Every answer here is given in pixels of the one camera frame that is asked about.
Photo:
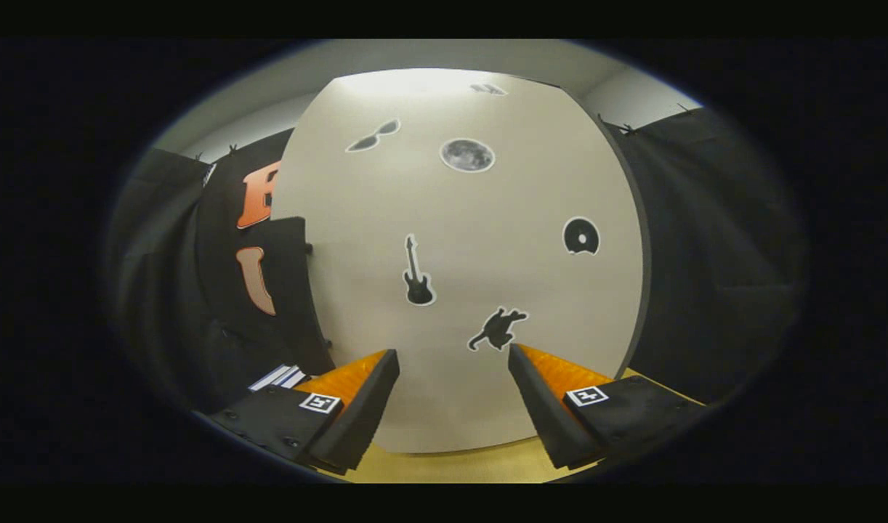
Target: sunglasses sticker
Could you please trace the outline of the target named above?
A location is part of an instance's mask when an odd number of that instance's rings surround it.
[[[477,93],[493,94],[496,96],[505,96],[508,94],[503,89],[500,89],[493,84],[474,84],[470,86],[470,89],[473,89],[474,92]]]
[[[398,129],[400,129],[400,127],[401,122],[398,121],[398,118],[390,122],[383,123],[383,125],[380,126],[380,129],[377,129],[376,132],[365,138],[358,139],[357,142],[353,143],[353,145],[347,147],[347,152],[360,153],[362,151],[368,151],[379,145],[380,136],[395,134],[398,132]]]

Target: black silhouette sticker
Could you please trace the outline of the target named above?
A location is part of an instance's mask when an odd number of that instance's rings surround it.
[[[427,307],[434,304],[437,300],[437,294],[431,288],[431,275],[422,274],[418,271],[418,261],[415,259],[415,235],[408,235],[405,238],[405,251],[408,254],[408,269],[405,270],[403,277],[408,285],[408,293],[406,297],[412,305]]]
[[[441,160],[460,172],[484,172],[493,166],[496,153],[476,139],[457,138],[441,146]]]
[[[380,142],[380,136],[395,134],[398,132],[398,129],[401,127],[401,123],[398,121],[398,118],[392,120],[391,122],[383,123],[383,126],[380,126],[380,129],[377,129],[376,132],[367,136],[366,138],[358,139],[357,142],[354,142],[353,145],[347,147],[348,153],[359,153],[361,151],[370,150]]]
[[[570,254],[588,252],[596,256],[600,243],[600,231],[587,218],[570,218],[563,226],[563,245]]]
[[[480,334],[477,334],[467,346],[471,351],[476,352],[478,350],[477,344],[483,340],[488,338],[488,342],[490,342],[490,347],[493,347],[495,350],[500,351],[503,350],[505,345],[508,344],[514,338],[514,334],[512,332],[512,324],[517,321],[524,321],[528,319],[527,312],[518,312],[518,309],[512,309],[512,311],[505,315],[505,308],[499,307],[499,310],[495,312],[494,315],[491,315],[490,318],[486,320],[486,323],[483,325],[483,330],[480,331]]]
[[[496,96],[505,96],[506,94],[503,89],[500,89],[493,84],[474,84],[470,86],[470,89],[473,89],[477,93],[494,94]]]

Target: black curtain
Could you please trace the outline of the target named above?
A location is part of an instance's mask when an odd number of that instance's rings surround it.
[[[629,367],[710,403],[777,354],[806,285],[807,239],[783,175],[702,108],[623,132],[650,233],[650,298]]]

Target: guitar sticker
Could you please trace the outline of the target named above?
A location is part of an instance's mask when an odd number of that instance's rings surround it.
[[[405,238],[405,251],[408,254],[408,269],[403,274],[408,286],[406,298],[412,305],[427,307],[437,301],[437,294],[431,288],[431,275],[418,271],[418,261],[415,259],[415,235],[407,235]]]
[[[484,172],[496,161],[493,149],[470,138],[448,140],[441,146],[440,156],[448,168],[460,172]]]
[[[398,121],[398,118],[390,122],[383,123],[383,126],[380,126],[380,129],[377,129],[376,132],[365,138],[358,139],[357,142],[353,143],[353,145],[347,147],[347,152],[359,153],[361,151],[368,151],[379,145],[380,136],[395,134],[398,132],[398,129],[400,129],[400,127],[401,122]]]
[[[518,309],[512,309],[512,311],[504,315],[505,308],[499,307],[499,309],[495,312],[494,315],[491,315],[486,323],[483,325],[483,330],[480,331],[480,334],[477,334],[470,342],[468,342],[467,347],[470,348],[471,351],[476,352],[480,350],[477,348],[478,342],[486,340],[490,342],[490,347],[493,347],[497,351],[503,351],[505,345],[508,344],[514,338],[514,334],[512,332],[512,324],[517,321],[524,321],[528,319],[527,312],[518,312]]]

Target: white curved wall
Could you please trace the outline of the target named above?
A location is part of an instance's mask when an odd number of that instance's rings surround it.
[[[293,128],[317,95],[317,92],[313,92],[256,110],[181,150],[171,152],[189,158],[201,153],[202,161],[215,162],[226,155],[228,145],[241,147]],[[634,129],[682,112],[680,105],[686,109],[701,106],[673,87],[633,68],[623,69],[601,81],[581,101],[593,115],[598,113],[607,122],[619,126],[627,123]]]
[[[680,105],[689,110],[702,106],[673,87],[633,68],[601,82],[586,96],[584,105],[606,122],[618,126],[627,123],[634,129],[683,112]]]

